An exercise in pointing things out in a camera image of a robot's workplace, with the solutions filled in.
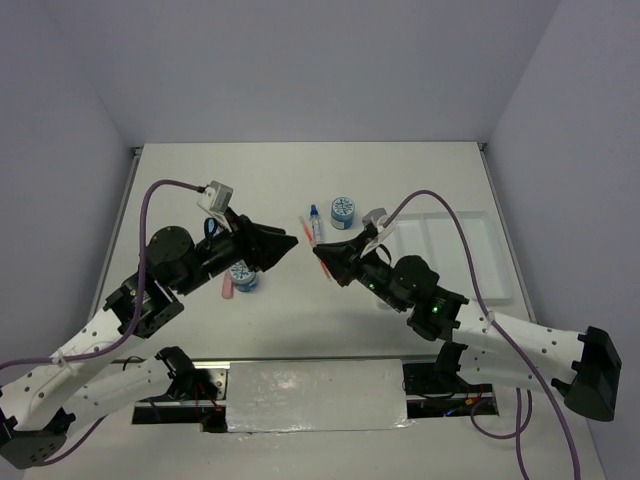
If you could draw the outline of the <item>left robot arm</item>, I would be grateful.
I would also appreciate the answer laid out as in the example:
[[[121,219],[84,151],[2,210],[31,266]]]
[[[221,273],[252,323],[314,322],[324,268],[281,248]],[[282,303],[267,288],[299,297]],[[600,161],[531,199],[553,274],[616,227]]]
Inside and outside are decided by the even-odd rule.
[[[243,262],[265,272],[298,240],[227,211],[227,228],[194,242],[179,226],[157,231],[145,249],[145,284],[132,275],[47,362],[1,388],[1,455],[20,470],[60,459],[84,426],[148,398],[217,396],[219,388],[179,347],[164,347],[112,376],[100,372],[150,339],[184,309],[179,298]]]

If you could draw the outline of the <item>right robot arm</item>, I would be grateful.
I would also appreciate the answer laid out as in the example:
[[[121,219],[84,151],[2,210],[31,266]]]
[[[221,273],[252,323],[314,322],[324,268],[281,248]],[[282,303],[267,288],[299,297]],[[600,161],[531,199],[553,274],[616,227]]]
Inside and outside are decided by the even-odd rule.
[[[484,308],[440,286],[439,275],[418,255],[395,264],[371,246],[372,229],[313,252],[342,287],[357,281],[427,341],[442,341],[434,368],[446,391],[464,384],[540,390],[574,413],[600,422],[615,416],[622,360],[610,335],[545,327]]]

